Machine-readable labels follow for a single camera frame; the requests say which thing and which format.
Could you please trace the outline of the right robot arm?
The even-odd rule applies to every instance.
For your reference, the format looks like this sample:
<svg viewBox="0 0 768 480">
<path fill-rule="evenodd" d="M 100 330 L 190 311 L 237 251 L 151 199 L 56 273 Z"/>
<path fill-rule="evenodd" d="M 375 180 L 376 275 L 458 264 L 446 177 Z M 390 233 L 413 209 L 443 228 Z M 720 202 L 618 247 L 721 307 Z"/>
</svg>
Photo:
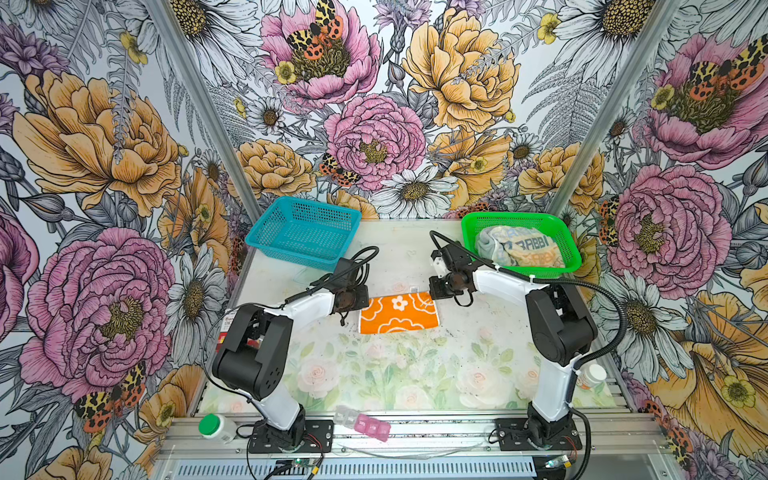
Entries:
<svg viewBox="0 0 768 480">
<path fill-rule="evenodd" d="M 540 279 L 475 257 L 450 242 L 431 253 L 436 274 L 429 278 L 433 299 L 458 299 L 480 293 L 521 308 L 532 340 L 542 357 L 539 383 L 527 407 L 524 435 L 545 449 L 572 430 L 572 400 L 580 366 L 598 336 L 580 290 L 598 287 L 568 278 Z"/>
</svg>

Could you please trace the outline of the orange white lion towel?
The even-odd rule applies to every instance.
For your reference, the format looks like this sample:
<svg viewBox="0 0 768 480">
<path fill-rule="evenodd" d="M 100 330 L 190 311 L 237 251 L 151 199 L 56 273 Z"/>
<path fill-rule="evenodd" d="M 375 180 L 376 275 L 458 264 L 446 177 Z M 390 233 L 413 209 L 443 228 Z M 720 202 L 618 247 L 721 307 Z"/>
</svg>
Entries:
<svg viewBox="0 0 768 480">
<path fill-rule="evenodd" d="M 440 325 L 435 302 L 428 292 L 375 297 L 360 312 L 362 335 L 430 330 Z"/>
</svg>

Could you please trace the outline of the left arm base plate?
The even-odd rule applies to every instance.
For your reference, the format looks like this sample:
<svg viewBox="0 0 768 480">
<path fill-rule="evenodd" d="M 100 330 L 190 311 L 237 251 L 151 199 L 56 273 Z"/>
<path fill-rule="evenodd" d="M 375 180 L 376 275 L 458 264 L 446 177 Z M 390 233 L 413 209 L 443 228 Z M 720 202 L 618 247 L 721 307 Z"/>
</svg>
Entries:
<svg viewBox="0 0 768 480">
<path fill-rule="evenodd" d="M 256 430 L 247 428 L 249 454 L 330 453 L 335 424 L 331 420 L 299 419 L 289 430 L 279 430 L 264 421 Z"/>
</svg>

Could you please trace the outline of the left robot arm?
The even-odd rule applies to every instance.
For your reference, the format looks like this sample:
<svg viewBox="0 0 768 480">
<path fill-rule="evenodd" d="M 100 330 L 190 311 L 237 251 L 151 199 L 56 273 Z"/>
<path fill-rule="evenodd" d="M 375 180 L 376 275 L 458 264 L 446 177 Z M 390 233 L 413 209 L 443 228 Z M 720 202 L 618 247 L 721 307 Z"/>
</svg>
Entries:
<svg viewBox="0 0 768 480">
<path fill-rule="evenodd" d="M 243 394 L 262 416 L 255 438 L 283 451 L 298 449 L 309 436 L 304 407 L 282 382 L 293 329 L 368 306 L 369 262 L 342 259 L 334 272 L 278 307 L 255 302 L 237 307 L 212 362 L 212 377 Z"/>
</svg>

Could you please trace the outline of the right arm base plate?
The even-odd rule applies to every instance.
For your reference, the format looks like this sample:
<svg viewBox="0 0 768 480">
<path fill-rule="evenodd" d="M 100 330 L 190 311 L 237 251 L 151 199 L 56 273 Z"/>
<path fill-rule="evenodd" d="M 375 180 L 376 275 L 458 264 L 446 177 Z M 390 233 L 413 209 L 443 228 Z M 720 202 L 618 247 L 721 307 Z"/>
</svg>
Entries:
<svg viewBox="0 0 768 480">
<path fill-rule="evenodd" d="M 494 420 L 494 427 L 502 451 L 547 453 L 582 448 L 575 422 L 569 416 L 556 422 L 502 417 Z"/>
</svg>

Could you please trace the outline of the blue beige patterned towel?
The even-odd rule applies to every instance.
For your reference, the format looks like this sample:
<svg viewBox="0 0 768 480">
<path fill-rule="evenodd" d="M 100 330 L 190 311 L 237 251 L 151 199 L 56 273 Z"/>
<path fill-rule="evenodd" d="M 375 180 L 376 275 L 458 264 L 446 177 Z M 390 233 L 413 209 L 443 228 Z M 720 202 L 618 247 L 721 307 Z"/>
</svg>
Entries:
<svg viewBox="0 0 768 480">
<path fill-rule="evenodd" d="M 562 268 L 561 251 L 554 240 L 533 228 L 490 226 L 475 238 L 478 254 L 500 266 Z"/>
</svg>

